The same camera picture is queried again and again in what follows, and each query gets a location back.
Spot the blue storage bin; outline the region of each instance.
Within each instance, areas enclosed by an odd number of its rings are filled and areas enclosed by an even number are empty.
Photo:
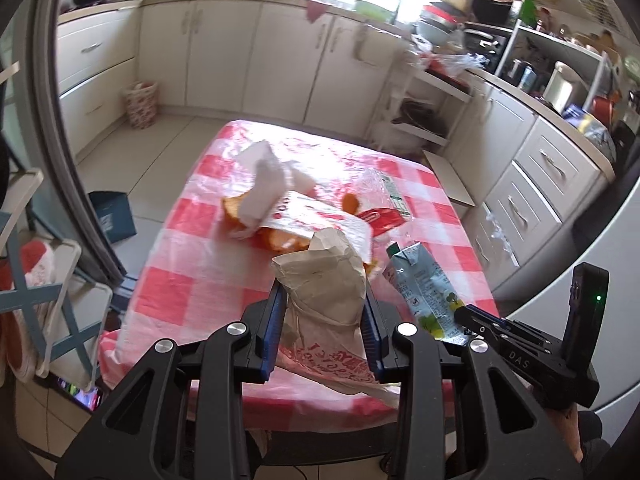
[[[107,239],[113,244],[136,234],[133,215],[126,193],[92,191],[89,200]]]

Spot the red label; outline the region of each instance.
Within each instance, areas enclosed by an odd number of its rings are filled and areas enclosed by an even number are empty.
[[[397,209],[375,207],[356,215],[371,226],[373,237],[380,236],[394,227],[401,226],[405,220]]]

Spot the wire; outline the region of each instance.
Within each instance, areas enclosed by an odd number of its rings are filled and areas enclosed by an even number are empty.
[[[307,478],[307,477],[306,477],[306,475],[305,475],[304,471],[302,471],[302,469],[300,469],[297,465],[293,466],[293,468],[294,468],[294,469],[297,469],[297,470],[298,470],[298,472],[299,472],[303,477],[305,477],[305,480],[309,480],[309,478]]]

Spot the table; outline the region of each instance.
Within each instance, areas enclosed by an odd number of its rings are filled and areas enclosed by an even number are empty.
[[[252,186],[251,174],[234,157],[263,139],[281,161],[297,161],[316,180],[316,198],[338,207],[366,168],[391,176],[414,215],[408,224],[412,238],[431,251],[463,301],[497,314],[476,254],[431,170],[339,140],[233,121],[196,162],[156,238],[121,329],[101,337],[100,370],[108,386],[114,387],[156,340],[172,338],[182,345],[206,339],[239,320],[245,306],[267,298],[274,254],[255,239],[229,238],[221,204],[222,197]],[[384,249],[374,251],[374,257],[385,258]],[[371,286],[379,300],[412,319],[384,277],[373,279]],[[281,368],[267,384],[244,384],[243,399],[248,428],[333,433],[396,420],[396,411],[377,399],[340,394]]]

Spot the silver screw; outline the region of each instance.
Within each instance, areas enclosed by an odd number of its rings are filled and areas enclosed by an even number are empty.
[[[405,336],[411,336],[418,332],[418,327],[413,323],[401,323],[398,325],[398,332]]]
[[[477,352],[479,354],[483,354],[489,349],[489,345],[482,339],[474,339],[471,343],[469,343],[469,347],[474,352]]]
[[[227,326],[226,331],[231,335],[241,335],[246,332],[246,325],[237,321]]]
[[[161,339],[156,343],[156,346],[154,348],[156,349],[156,352],[165,354],[173,347],[174,344],[171,341],[169,341],[168,339]]]

